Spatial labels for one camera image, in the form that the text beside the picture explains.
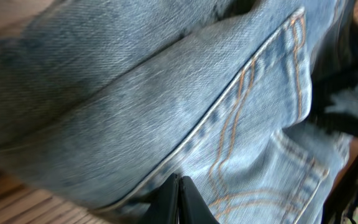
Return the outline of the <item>light blue denim jeans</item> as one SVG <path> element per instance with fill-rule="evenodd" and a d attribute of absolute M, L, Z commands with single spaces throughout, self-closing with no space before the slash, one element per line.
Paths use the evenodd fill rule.
<path fill-rule="evenodd" d="M 136 222 L 171 174 L 220 223 L 319 223 L 348 156 L 307 123 L 353 1 L 56 1 L 0 40 L 0 169 Z"/>

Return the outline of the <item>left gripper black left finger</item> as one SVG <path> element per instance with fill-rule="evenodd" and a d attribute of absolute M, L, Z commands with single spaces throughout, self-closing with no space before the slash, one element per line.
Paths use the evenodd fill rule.
<path fill-rule="evenodd" d="M 157 195 L 138 224 L 178 223 L 179 178 L 172 174 L 157 190 Z"/>

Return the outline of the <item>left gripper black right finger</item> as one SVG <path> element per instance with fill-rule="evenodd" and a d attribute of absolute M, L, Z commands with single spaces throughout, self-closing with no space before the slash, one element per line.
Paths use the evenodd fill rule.
<path fill-rule="evenodd" d="M 178 212 L 179 224 L 219 224 L 188 176 L 180 179 Z"/>

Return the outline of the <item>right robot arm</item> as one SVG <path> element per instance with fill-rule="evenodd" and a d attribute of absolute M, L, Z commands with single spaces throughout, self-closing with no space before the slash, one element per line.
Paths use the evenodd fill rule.
<path fill-rule="evenodd" d="M 313 75 L 309 120 L 338 138 L 348 156 L 323 207 L 323 223 L 358 223 L 358 23 L 341 27 Z"/>

